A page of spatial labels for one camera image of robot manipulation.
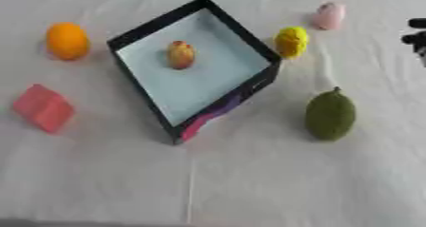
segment black object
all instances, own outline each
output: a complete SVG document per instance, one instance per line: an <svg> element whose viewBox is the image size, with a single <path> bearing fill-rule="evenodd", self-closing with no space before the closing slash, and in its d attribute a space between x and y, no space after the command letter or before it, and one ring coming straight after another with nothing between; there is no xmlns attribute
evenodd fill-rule
<svg viewBox="0 0 426 227"><path fill-rule="evenodd" d="M219 100L202 109L195 115L191 116L183 123L180 123L176 126L172 126L165 117L165 115L162 113L162 111L158 108L157 105L155 105L153 100L146 93L143 86L133 76L132 72L128 69L125 62L120 59L119 55L117 54L117 51L120 48L126 47L133 42L143 39L149 34L158 31L161 28L169 26L201 9L208 9L213 15L215 15L231 30L233 30L242 40L244 40L263 58L265 58L270 63L270 66L268 66L252 78L248 79L247 81L243 82L237 88L223 95ZM220 116L223 113L231 110L236 105L242 103L243 101L251 97L254 93L271 84L278 74L281 62L281 57L277 53L267 47L262 41L256 38L235 19L229 16L226 12L224 12L221 8L219 8L210 0L194 0L171 12L168 12L158 18L155 18L154 20L148 23L145 23L135 29L132 29L118 37L109 40L107 44L110 50L112 51L115 59L117 60L119 68L124 72L124 74L130 79L133 85L145 98L147 105L157 116L161 125L171 136L172 141L175 144L190 139L192 136L194 136L194 132L197 131L197 129L202 126L206 121L216 116Z"/></svg>
<svg viewBox="0 0 426 227"><path fill-rule="evenodd" d="M426 28L425 18L414 18L408 21L411 28ZM426 55L426 31L420 31L416 34L402 36L402 42L407 45L413 45L413 52L421 57Z"/></svg>

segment yellow lemon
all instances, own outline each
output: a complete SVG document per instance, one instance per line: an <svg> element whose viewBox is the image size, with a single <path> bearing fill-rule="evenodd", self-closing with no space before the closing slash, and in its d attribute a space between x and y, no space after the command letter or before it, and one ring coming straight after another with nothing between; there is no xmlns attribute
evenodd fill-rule
<svg viewBox="0 0 426 227"><path fill-rule="evenodd" d="M283 58L296 58L306 50L309 36L302 27L288 27L280 30L274 42Z"/></svg>
<svg viewBox="0 0 426 227"><path fill-rule="evenodd" d="M62 60L75 60L87 54L89 40L85 31L73 23L52 25L46 34L48 50Z"/></svg>

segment yellow ball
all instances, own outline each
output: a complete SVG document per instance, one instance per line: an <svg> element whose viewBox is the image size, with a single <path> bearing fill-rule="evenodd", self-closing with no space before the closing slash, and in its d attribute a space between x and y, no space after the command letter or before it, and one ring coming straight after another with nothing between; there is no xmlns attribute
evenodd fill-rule
<svg viewBox="0 0 426 227"><path fill-rule="evenodd" d="M274 42L283 58L296 58L306 50L309 36L302 27L288 27L280 30Z"/></svg>

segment red sponge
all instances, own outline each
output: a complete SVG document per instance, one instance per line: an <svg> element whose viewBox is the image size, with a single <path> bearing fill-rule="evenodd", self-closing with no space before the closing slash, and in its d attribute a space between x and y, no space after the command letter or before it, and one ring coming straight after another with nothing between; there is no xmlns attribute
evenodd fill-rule
<svg viewBox="0 0 426 227"><path fill-rule="evenodd" d="M74 114L65 98L42 86L33 85L13 103L13 110L48 133L55 133Z"/></svg>

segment pink ball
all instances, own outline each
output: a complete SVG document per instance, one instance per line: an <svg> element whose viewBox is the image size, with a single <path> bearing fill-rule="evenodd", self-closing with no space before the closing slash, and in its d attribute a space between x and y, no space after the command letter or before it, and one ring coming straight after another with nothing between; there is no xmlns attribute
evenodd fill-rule
<svg viewBox="0 0 426 227"><path fill-rule="evenodd" d="M317 28L339 28L345 15L345 7L342 4L326 3L321 5L313 18L313 24Z"/></svg>

